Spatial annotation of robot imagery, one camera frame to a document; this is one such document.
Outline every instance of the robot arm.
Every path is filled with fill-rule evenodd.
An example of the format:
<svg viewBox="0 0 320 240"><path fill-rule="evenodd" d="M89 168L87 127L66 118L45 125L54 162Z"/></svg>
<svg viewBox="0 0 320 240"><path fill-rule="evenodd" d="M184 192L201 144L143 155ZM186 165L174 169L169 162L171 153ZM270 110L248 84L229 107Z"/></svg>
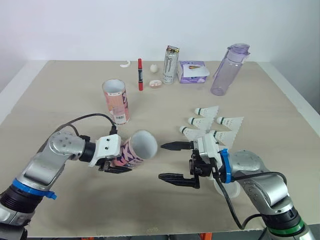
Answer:
<svg viewBox="0 0 320 240"><path fill-rule="evenodd" d="M315 240L308 225L294 208L286 182L279 176L281 174L270 172L255 153L243 150L229 154L227 149L219 150L211 133L189 144L172 142L161 147L175 151L193 149L189 168L194 177L188 179L182 174L162 173L159 179L176 186L196 189L200 188L199 177L209 177L211 173L220 183L238 181L259 211L271 239Z"/></svg>
<svg viewBox="0 0 320 240"><path fill-rule="evenodd" d="M123 173L131 169L110 166L110 160L119 156L121 138L117 134L101 137L96 143L88 137L74 136L58 131L50 136L44 149L38 152L26 168L13 180L12 185L0 195L0 239L17 240L24 232L37 205L43 197L56 199L50 191L67 160L88 162L89 167L99 166L100 171Z"/></svg>

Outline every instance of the orange table leg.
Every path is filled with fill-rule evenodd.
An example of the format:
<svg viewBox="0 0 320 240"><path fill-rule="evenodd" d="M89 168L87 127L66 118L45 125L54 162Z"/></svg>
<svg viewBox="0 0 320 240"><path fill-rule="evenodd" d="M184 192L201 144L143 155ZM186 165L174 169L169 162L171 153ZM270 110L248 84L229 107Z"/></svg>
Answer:
<svg viewBox="0 0 320 240"><path fill-rule="evenodd" d="M212 232L200 233L201 240L212 240Z"/></svg>

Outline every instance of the black cable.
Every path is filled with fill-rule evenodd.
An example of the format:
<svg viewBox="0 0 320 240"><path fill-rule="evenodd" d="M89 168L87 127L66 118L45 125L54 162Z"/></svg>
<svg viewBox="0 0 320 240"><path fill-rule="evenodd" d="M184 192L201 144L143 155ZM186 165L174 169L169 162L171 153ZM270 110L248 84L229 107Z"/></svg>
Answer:
<svg viewBox="0 0 320 240"><path fill-rule="evenodd" d="M104 117L104 118L108 119L108 120L110 121L110 123L112 124L111 131L110 131L109 134L112 135L112 134L116 134L116 133L117 133L117 126L115 125L115 122L114 122L109 116L107 116L107 115L105 115L105 114L103 114L103 113L92 113L92 114L80 116L80 117L78 117L78 118L76 118L76 119L73 119L73 120L71 120L71 121L68 121L68 122L65 123L65 124L62 124L62 125L58 126L57 129L56 129L53 133L50 134L50 136L51 136L52 134L60 131L61 129L67 127L67 126L70 126L71 128L73 128L75 134L79 134L79 132L78 132L78 130L76 129L76 127L73 126L72 124L73 124L74 122L77 122L77 121L81 120L81 119L85 119L85 118L89 118L89 117L94 117L94 116L101 116L101 117ZM40 152L42 152L42 151L44 150L44 148L45 148L46 145L47 145L47 142L48 142L48 139L49 139L49 138L50 138L50 137L48 137L47 140L41 145L41 147L39 148L39 150L37 151L37 153L40 153Z"/></svg>
<svg viewBox="0 0 320 240"><path fill-rule="evenodd" d="M245 175L245 176L237 176L237 177L233 177L232 181L250 179L250 178L261 177L261 176L266 176L266 175L278 175L278 176L282 177L285 185L287 185L286 176L283 173L277 172L277 171L267 171L267 172L259 172L259 173L255 173L255 174Z"/></svg>
<svg viewBox="0 0 320 240"><path fill-rule="evenodd" d="M248 224L248 222L250 220L252 220L254 218L261 217L261 214L251 215L251 216L247 217L243 221L243 224L241 224L239 219L238 219L238 217L237 217L237 214L236 214L236 211L234 209L234 206L232 205L231 199L230 199L225 187L223 186L223 184L220 181L219 171L218 171L218 167L217 167L217 164L215 162L215 159L210 158L210 163L215 169L215 172L212 170L212 176L216 180L216 183L218 184L218 186L220 187L220 189L221 189L221 191L223 193L223 196L224 196L224 198L226 200L226 203L227 203L227 205L229 207L229 210L230 210L230 213L232 215L233 220L235 221L235 223L236 223L236 225L238 226L239 229L244 230L246 228L246 225Z"/></svg>
<svg viewBox="0 0 320 240"><path fill-rule="evenodd" d="M265 227L258 240L262 240L264 238L266 232L267 232L267 228Z"/></svg>
<svg viewBox="0 0 320 240"><path fill-rule="evenodd" d="M77 135L79 137L78 129L75 126L73 126L72 124L69 124L68 127L71 127L73 129L75 135Z"/></svg>
<svg viewBox="0 0 320 240"><path fill-rule="evenodd" d="M89 118L89 117L93 117L93 116L101 116L101 117L104 117L106 119L108 119L110 121L110 123L112 124L112 126L116 127L114 121L107 115L103 114L103 113L92 113L92 114L88 114L88 115L84 115L84 116L80 116L76 119L73 119L71 121L68 121L67 123L63 124L62 126L67 126L69 124L73 124L74 122L77 122L81 119L85 119L85 118Z"/></svg>

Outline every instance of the blue ring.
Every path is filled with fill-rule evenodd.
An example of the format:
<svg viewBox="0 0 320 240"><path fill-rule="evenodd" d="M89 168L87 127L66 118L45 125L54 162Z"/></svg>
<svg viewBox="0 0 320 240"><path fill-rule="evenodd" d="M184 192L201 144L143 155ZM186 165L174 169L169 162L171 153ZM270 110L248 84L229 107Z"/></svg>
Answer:
<svg viewBox="0 0 320 240"><path fill-rule="evenodd" d="M12 185L15 186L17 189L20 189L28 194L47 197L49 199L54 199L54 200L57 198L57 195L53 191L40 191L40 190L31 188L19 182L16 178L13 180Z"/></svg>
<svg viewBox="0 0 320 240"><path fill-rule="evenodd" d="M228 149L224 148L220 155L222 156L222 160L224 161L224 168L225 168L225 183L231 183L231 167L229 163L229 158L228 158Z"/></svg>

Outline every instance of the white wall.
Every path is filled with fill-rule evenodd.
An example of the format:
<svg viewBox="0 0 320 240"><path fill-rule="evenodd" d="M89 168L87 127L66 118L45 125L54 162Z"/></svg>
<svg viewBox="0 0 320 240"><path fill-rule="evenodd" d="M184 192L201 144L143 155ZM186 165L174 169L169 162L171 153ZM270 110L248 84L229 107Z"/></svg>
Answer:
<svg viewBox="0 0 320 240"><path fill-rule="evenodd" d="M0 92L26 63L19 44L11 35L8 4L0 0Z"/></svg>
<svg viewBox="0 0 320 240"><path fill-rule="evenodd" d="M271 63L320 113L320 1L305 1L296 15L299 21L285 31L299 35L275 52Z"/></svg>
<svg viewBox="0 0 320 240"><path fill-rule="evenodd" d="M290 49L319 33L311 17L318 3L0 0L0 11L7 18L7 42L12 43L8 48L31 60L162 60L168 44L180 47L180 59L221 60L227 46L244 42L251 45L251 61L274 61L280 66ZM308 69L304 64L302 60L302 71ZM314 84L316 74L313 69L307 85Z"/></svg>

